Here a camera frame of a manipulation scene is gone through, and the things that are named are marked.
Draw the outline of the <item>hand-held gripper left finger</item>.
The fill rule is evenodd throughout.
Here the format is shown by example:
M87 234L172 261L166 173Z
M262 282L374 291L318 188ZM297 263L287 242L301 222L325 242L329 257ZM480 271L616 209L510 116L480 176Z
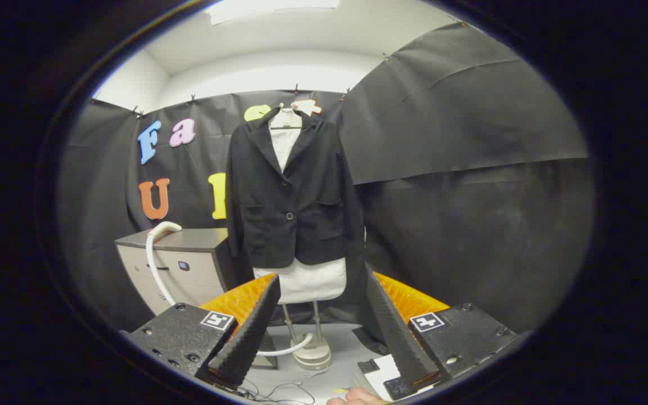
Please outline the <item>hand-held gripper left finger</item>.
M268 274L200 306L175 303L123 336L162 366L234 390L262 346L280 296L280 278Z

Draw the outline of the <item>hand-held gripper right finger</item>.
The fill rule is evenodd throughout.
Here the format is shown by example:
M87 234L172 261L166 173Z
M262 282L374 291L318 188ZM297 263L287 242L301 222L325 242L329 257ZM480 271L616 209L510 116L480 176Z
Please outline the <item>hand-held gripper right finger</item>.
M448 387L506 356L519 336L473 305L448 305L372 269L367 301L399 375L387 380L399 400Z

